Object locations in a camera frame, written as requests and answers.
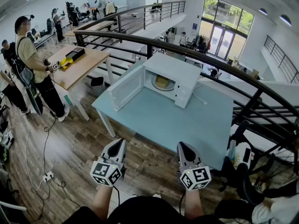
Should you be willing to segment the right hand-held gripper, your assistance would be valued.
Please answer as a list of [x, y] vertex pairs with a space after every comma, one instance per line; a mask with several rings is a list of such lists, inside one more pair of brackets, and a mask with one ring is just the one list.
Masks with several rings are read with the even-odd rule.
[[198, 150], [190, 144], [180, 141], [177, 145], [177, 153], [179, 156], [179, 183], [188, 191], [205, 188], [212, 178], [209, 166], [201, 161]]

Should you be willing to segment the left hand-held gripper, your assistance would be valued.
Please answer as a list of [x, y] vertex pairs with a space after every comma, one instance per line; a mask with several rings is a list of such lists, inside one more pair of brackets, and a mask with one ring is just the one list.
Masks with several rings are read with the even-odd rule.
[[126, 168], [123, 161], [126, 157], [126, 151], [127, 142], [125, 139], [120, 138], [107, 144], [102, 151], [102, 157], [93, 162], [90, 176], [98, 184], [113, 187], [125, 174]]

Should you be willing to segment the yellow rectangular dish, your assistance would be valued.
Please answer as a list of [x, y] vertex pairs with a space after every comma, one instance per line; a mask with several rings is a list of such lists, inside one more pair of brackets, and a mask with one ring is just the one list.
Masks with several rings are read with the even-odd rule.
[[170, 80], [163, 76], [157, 76], [155, 80], [155, 85], [159, 88], [167, 88]]

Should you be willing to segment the white microwave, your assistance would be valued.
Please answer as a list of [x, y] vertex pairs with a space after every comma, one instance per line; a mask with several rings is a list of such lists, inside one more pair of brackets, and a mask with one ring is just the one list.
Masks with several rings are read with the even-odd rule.
[[[119, 78], [108, 88], [108, 94], [115, 111], [119, 111], [142, 88], [148, 88], [171, 100], [174, 104], [185, 108], [199, 80], [201, 68], [161, 53], [154, 54], [149, 60], [135, 67], [125, 76]], [[156, 89], [151, 79], [163, 76], [175, 82], [174, 90]]]

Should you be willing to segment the person's black shirt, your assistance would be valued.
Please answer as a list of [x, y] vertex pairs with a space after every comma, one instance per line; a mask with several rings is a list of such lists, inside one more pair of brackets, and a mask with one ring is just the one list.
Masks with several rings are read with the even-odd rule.
[[90, 208], [81, 207], [62, 224], [224, 224], [212, 215], [189, 220], [158, 197], [138, 196], [124, 201], [102, 221]]

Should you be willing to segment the black and white bin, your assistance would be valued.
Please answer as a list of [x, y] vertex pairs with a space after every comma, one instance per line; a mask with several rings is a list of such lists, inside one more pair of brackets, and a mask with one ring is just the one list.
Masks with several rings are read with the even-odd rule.
[[105, 82], [103, 77], [95, 77], [91, 80], [91, 87], [93, 88], [103, 88], [105, 87]]

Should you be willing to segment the yellow open box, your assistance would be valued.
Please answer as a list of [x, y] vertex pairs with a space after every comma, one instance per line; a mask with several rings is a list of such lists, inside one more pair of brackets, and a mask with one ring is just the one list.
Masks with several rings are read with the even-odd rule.
[[73, 63], [73, 59], [70, 57], [66, 57], [60, 62], [59, 68], [61, 70], [66, 70], [66, 69], [68, 69], [69, 66], [71, 66], [72, 63]]

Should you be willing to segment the curved black metal railing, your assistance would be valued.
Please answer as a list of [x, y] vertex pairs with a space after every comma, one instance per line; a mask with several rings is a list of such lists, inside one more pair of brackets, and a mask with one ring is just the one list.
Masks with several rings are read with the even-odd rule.
[[248, 99], [247, 102], [234, 100], [237, 107], [233, 110], [233, 125], [239, 125], [245, 120], [248, 121], [249, 131], [274, 142], [276, 144], [275, 147], [285, 148], [295, 139], [299, 139], [299, 106], [292, 106], [282, 96], [262, 84], [262, 82], [224, 62], [220, 62], [199, 52], [191, 51], [188, 48], [180, 48], [177, 45], [136, 35], [88, 30], [78, 30], [75, 32], [75, 37], [79, 46], [88, 45], [88, 42], [84, 41], [84, 38], [88, 36], [95, 36], [97, 38], [104, 37], [107, 39], [114, 38], [118, 41], [124, 40], [146, 45], [146, 52], [134, 52], [133, 50], [126, 48], [121, 48], [120, 50], [128, 53], [135, 53], [136, 55], [145, 56], [147, 58], [153, 56], [154, 48], [161, 48], [178, 55], [194, 58], [218, 68], [221, 71], [225, 71], [228, 74], [241, 79], [245, 84], [256, 88], [254, 94], [250, 95], [240, 88], [230, 85], [228, 82], [213, 78], [210, 75], [202, 74], [203, 77]]

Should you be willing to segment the black rectangular box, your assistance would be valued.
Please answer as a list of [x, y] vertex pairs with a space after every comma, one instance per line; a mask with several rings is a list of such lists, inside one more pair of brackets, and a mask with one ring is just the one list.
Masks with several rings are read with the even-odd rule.
[[73, 62], [85, 54], [84, 48], [75, 48], [69, 52], [65, 57], [71, 59]]

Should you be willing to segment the white electronic device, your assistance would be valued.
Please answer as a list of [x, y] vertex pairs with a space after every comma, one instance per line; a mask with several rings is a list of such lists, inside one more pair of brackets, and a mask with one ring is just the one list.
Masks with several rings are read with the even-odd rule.
[[8, 150], [13, 143], [14, 143], [14, 135], [12, 131], [9, 129], [5, 131], [4, 135], [2, 136], [1, 145]]

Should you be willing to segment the clothes rack with garments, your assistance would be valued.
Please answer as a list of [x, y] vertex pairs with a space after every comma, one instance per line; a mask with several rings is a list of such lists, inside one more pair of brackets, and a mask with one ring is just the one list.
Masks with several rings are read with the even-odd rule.
[[211, 48], [210, 38], [205, 35], [197, 34], [194, 41], [194, 49], [200, 53], [206, 54]]

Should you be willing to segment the white metal rack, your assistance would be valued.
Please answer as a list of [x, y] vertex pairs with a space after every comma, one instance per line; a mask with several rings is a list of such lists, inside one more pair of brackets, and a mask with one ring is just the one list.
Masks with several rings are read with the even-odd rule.
[[3, 201], [0, 201], [0, 220], [3, 221], [3, 224], [19, 224], [19, 223], [9, 221], [9, 219], [6, 216], [6, 214], [5, 214], [2, 207], [10, 208], [10, 209], [13, 209], [13, 210], [24, 211], [24, 212], [27, 211], [26, 207], [13, 205], [13, 204], [9, 204], [9, 203], [5, 203]]

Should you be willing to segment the black walkway railing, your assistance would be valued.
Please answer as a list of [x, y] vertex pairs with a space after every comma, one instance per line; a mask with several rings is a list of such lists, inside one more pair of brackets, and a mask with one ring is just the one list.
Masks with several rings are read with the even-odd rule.
[[140, 29], [145, 29], [155, 22], [162, 22], [162, 20], [183, 14], [185, 12], [185, 3], [184, 0], [172, 1], [121, 10], [97, 21], [93, 21], [90, 25], [87, 25], [86, 28], [90, 28], [103, 21], [113, 21], [111, 25], [108, 25], [106, 28], [101, 28], [99, 31], [135, 32]]

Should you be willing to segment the black balcony railing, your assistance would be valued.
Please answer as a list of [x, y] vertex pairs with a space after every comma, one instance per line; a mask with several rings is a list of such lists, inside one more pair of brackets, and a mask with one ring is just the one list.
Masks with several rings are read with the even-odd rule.
[[285, 52], [268, 35], [264, 47], [288, 83], [299, 84], [299, 70]]

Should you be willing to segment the large glass window wall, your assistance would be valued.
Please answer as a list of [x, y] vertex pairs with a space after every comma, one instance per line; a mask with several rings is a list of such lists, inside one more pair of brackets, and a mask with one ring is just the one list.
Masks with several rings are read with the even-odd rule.
[[239, 58], [254, 15], [223, 0], [204, 0], [199, 35], [208, 39], [207, 52], [221, 60]]

